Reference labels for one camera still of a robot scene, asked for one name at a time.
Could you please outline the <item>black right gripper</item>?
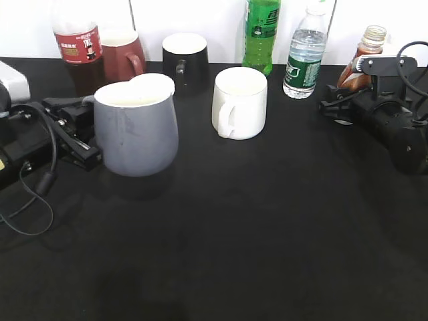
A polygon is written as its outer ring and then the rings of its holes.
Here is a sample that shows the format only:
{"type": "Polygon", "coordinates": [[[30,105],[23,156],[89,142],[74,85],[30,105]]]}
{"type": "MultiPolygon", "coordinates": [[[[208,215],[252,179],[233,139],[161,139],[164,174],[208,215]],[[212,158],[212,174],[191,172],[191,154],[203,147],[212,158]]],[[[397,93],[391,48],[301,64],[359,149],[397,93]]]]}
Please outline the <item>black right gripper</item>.
{"type": "Polygon", "coordinates": [[[405,175],[427,174],[427,122],[414,119],[406,102],[394,95],[374,97],[368,88],[352,91],[326,85],[318,110],[338,124],[365,129],[389,152],[405,175]]]}

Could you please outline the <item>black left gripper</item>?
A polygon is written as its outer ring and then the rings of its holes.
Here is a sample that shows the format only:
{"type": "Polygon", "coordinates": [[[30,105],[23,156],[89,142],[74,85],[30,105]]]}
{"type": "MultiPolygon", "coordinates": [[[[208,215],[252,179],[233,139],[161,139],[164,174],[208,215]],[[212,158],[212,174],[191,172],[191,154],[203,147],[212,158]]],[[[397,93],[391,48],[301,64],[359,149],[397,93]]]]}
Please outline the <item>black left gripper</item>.
{"type": "Polygon", "coordinates": [[[91,171],[101,164],[94,138],[94,103],[79,98],[45,98],[1,113],[1,189],[19,179],[24,163],[36,169],[50,162],[56,170],[56,140],[64,160],[91,171]]]}

